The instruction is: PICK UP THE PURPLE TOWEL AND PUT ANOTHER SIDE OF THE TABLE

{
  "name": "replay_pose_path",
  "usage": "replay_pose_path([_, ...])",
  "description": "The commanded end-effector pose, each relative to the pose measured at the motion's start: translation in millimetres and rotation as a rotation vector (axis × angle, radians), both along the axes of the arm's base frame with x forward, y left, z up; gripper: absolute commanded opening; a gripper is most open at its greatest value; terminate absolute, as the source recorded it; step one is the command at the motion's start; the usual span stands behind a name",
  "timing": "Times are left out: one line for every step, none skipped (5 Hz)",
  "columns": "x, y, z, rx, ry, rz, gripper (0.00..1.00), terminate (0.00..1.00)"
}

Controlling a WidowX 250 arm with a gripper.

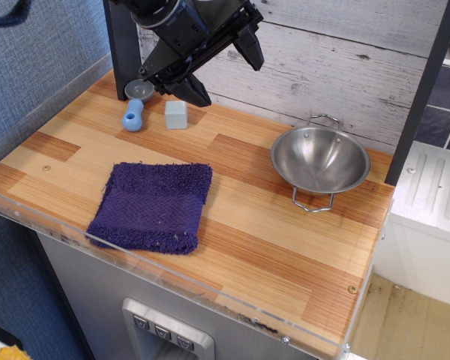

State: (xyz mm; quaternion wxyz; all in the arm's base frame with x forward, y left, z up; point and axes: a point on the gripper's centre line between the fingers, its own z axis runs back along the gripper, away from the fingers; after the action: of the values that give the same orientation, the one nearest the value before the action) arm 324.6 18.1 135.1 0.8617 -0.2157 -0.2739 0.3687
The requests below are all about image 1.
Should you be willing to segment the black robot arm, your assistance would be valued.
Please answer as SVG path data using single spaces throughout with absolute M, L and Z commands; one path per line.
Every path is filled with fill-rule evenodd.
M 139 69 L 157 92 L 197 107 L 211 99 L 194 71 L 233 45 L 258 71 L 264 62 L 256 36 L 262 14 L 250 1 L 121 1 L 133 21 L 159 41 Z

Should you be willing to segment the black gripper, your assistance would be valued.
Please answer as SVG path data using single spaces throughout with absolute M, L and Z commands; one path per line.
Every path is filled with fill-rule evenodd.
M 255 70 L 264 58 L 256 36 L 263 15 L 250 1 L 159 1 L 137 25 L 158 36 L 139 75 L 161 94 L 197 107 L 212 104 L 194 71 L 233 45 Z

